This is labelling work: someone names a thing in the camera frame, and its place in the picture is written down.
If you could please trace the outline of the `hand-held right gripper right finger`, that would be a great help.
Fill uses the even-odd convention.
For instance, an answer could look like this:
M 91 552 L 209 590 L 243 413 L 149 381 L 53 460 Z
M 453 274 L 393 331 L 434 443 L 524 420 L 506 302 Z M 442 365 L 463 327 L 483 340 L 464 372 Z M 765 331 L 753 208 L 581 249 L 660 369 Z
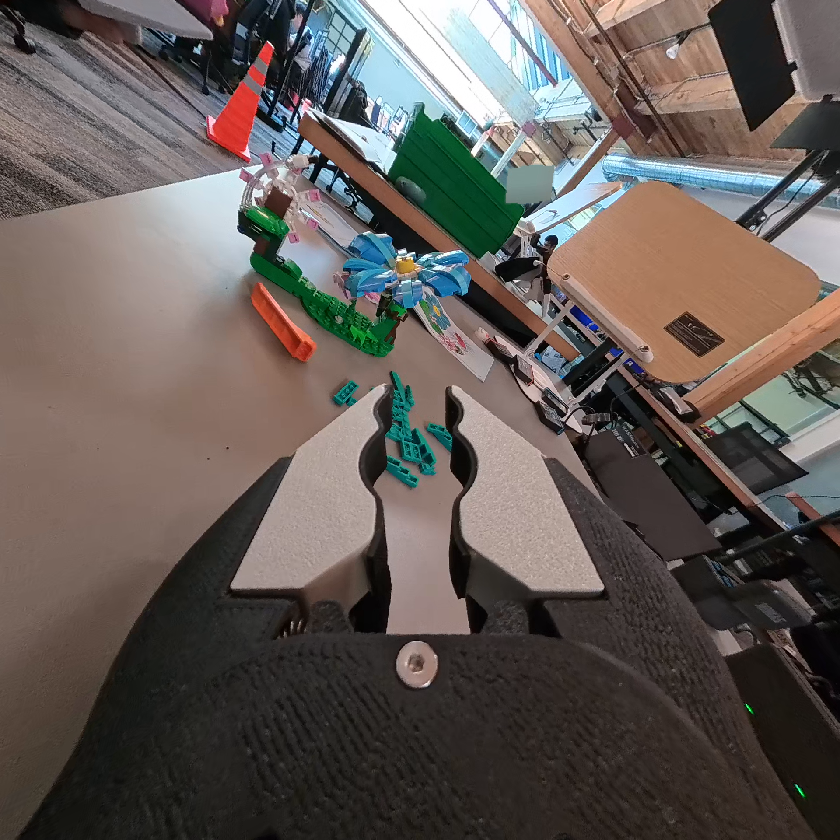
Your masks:
M 606 586 L 541 450 L 456 385 L 445 392 L 449 466 L 461 485 L 449 572 L 478 634 L 495 607 L 601 599 Z

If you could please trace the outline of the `pile of teal lego pieces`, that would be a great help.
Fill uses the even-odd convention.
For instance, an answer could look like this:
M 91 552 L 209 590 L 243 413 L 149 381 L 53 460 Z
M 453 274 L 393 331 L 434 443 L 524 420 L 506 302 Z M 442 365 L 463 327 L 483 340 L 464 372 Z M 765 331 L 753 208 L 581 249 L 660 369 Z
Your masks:
M 386 457 L 386 471 L 405 487 L 415 489 L 419 476 L 435 476 L 438 459 L 428 442 L 431 436 L 449 453 L 453 438 L 446 426 L 429 423 L 426 430 L 411 425 L 410 413 L 415 406 L 412 388 L 405 385 L 400 375 L 390 372 L 392 383 L 392 425 L 385 437 L 396 444 L 399 455 Z

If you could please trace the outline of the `lego instruction booklet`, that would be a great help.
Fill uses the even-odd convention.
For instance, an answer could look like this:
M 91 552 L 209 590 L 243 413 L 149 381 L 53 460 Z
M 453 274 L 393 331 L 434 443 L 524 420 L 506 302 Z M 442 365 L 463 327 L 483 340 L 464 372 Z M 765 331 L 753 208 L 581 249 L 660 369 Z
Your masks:
M 494 364 L 493 357 L 481 349 L 447 314 L 442 300 L 429 287 L 413 308 L 425 330 L 479 381 L 484 382 Z

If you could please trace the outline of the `lego flower model green base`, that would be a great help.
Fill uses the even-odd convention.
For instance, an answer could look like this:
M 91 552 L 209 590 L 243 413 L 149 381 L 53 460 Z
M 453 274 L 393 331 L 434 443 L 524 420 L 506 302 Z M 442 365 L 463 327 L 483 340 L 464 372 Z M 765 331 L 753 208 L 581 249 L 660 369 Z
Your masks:
M 259 156 L 257 170 L 242 170 L 245 190 L 238 208 L 238 231 L 254 241 L 252 269 L 298 299 L 321 328 L 366 354 L 383 358 L 393 348 L 398 326 L 429 287 L 440 299 L 469 290 L 470 258 L 459 249 L 423 255 L 398 248 L 392 236 L 359 233 L 342 269 L 334 276 L 340 296 L 321 290 L 303 275 L 283 245 L 297 242 L 298 199 L 321 201 L 315 189 L 297 188 L 299 171 L 313 158 L 294 154 Z

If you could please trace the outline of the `black flat case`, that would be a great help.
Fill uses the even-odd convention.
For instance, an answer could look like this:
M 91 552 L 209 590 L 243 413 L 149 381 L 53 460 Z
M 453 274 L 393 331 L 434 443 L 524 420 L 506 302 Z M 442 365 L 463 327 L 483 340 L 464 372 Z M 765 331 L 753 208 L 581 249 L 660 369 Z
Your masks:
M 651 455 L 631 455 L 613 432 L 589 439 L 583 461 L 603 496 L 661 560 L 684 560 L 721 544 Z

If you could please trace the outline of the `dark grey power adapter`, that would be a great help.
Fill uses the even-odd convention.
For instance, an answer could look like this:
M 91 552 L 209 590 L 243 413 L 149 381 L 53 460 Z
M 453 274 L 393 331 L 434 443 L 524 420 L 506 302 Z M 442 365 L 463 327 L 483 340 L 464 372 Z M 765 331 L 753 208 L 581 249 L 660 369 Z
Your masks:
M 702 620 L 718 631 L 749 624 L 765 631 L 804 627 L 813 612 L 772 581 L 744 582 L 701 555 L 670 572 Z

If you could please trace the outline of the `brown wooden desk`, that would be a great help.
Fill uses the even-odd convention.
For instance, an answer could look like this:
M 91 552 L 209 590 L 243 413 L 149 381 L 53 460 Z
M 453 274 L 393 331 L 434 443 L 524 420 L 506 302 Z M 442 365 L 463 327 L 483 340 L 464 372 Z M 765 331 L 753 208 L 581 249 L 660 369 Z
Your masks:
M 700 419 L 696 423 L 687 424 L 678 420 L 623 368 L 619 372 L 625 381 L 624 390 L 619 391 L 617 396 L 652 438 L 656 432 L 662 432 L 669 440 L 682 445 L 715 478 L 731 497 L 732 505 L 761 534 L 774 535 L 784 530 L 782 520 L 709 450 L 707 443 L 695 434 L 694 428 L 837 340 L 838 334 L 839 290 L 834 290 L 768 339 L 702 382 L 694 391 L 694 404 L 700 411 Z

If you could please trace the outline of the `white paper sheet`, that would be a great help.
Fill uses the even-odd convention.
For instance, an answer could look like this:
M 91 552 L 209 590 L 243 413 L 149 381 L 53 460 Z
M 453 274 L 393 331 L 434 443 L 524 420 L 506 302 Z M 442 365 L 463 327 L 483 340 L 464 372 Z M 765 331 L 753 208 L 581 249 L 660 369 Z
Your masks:
M 350 246 L 359 235 L 342 213 L 332 204 L 303 196 L 298 199 L 299 218 L 307 227 L 325 237 L 341 253 L 351 256 Z

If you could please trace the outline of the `long wooden desk dark legs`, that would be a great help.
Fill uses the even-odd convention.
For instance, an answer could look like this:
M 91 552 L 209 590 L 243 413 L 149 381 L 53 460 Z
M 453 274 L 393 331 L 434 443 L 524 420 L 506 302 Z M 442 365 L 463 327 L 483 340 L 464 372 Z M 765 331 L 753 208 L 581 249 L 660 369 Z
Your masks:
M 372 169 L 318 118 L 310 113 L 306 114 L 299 122 L 298 133 L 322 158 L 337 166 L 433 249 L 445 251 L 465 248 L 457 239 L 449 236 L 422 209 L 409 202 L 393 184 Z M 507 289 L 501 280 L 481 265 L 471 252 L 468 252 L 468 256 L 470 257 L 468 270 L 472 280 L 485 291 L 489 298 L 492 298 L 534 334 L 538 335 L 548 328 L 548 324 L 538 313 L 531 310 L 525 301 Z

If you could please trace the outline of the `green plastic crate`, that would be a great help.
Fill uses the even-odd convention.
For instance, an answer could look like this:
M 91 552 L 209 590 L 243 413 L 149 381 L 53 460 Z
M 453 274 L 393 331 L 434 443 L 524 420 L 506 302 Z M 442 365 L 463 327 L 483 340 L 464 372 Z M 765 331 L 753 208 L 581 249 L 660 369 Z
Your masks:
M 498 252 L 522 218 L 522 205 L 507 202 L 506 188 L 421 102 L 395 142 L 387 177 L 416 184 L 425 194 L 425 214 L 477 258 Z

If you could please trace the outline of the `orange traffic cone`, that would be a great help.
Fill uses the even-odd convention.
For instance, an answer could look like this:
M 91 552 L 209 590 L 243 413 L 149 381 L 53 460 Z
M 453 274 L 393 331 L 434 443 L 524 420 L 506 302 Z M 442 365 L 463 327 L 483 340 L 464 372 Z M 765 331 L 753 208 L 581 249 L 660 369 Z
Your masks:
M 220 115 L 206 117 L 207 138 L 247 164 L 250 134 L 274 51 L 272 43 L 265 42 Z

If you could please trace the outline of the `black tripod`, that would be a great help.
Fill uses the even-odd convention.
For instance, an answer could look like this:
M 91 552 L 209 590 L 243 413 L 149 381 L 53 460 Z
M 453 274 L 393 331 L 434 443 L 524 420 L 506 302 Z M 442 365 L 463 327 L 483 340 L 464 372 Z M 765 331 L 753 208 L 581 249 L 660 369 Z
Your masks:
M 823 204 L 839 188 L 839 152 L 814 150 L 736 219 L 736 224 L 772 242 Z

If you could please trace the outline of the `black panel on stand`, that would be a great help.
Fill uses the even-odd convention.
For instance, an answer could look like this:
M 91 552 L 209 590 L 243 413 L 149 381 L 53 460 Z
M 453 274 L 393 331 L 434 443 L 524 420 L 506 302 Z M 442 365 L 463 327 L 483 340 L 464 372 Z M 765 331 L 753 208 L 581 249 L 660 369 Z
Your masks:
M 795 96 L 796 64 L 784 51 L 773 1 L 720 1 L 708 21 L 749 131 Z

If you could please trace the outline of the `white folding table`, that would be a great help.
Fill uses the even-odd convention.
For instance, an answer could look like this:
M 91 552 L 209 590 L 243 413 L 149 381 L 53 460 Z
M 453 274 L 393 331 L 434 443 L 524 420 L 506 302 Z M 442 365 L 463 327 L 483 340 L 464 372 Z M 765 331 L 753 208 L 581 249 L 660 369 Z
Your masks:
M 91 14 L 177 37 L 212 40 L 214 33 L 204 21 L 176 1 L 79 1 Z

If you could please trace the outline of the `white box on stand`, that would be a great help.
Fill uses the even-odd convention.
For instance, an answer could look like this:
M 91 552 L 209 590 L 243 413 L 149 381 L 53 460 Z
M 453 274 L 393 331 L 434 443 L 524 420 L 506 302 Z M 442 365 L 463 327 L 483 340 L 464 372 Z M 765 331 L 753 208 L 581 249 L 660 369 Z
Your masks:
M 774 14 L 794 86 L 808 101 L 839 96 L 839 2 L 777 1 Z

